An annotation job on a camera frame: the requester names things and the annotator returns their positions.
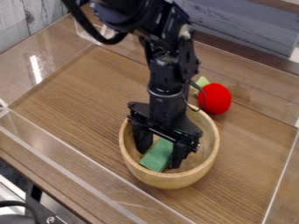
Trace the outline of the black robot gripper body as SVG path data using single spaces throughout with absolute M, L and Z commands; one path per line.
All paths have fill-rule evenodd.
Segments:
M 200 142 L 201 130 L 186 116 L 188 93 L 158 95 L 149 93 L 149 102 L 128 103 L 130 124 L 145 126 L 153 134 L 173 144 L 185 142 L 196 145 Z

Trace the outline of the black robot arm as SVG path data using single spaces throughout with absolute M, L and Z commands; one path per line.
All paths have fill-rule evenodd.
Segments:
M 189 16 L 169 0 L 89 0 L 93 15 L 116 34 L 105 37 L 90 23 L 76 0 L 61 0 L 88 35 L 104 45 L 114 45 L 134 33 L 149 67 L 149 102 L 130 102 L 128 121 L 134 146 L 144 153 L 153 136 L 172 142 L 170 168 L 177 168 L 197 150 L 201 130 L 186 117 L 188 93 L 200 61 L 193 48 Z

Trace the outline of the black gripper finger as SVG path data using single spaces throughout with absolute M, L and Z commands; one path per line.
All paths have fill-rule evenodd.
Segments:
M 144 154 L 153 143 L 153 133 L 145 127 L 136 123 L 132 124 L 134 147 L 137 151 Z
M 172 147 L 168 167 L 170 169 L 177 169 L 181 165 L 182 160 L 188 157 L 189 153 L 196 151 L 196 145 L 186 144 L 185 142 L 176 142 Z

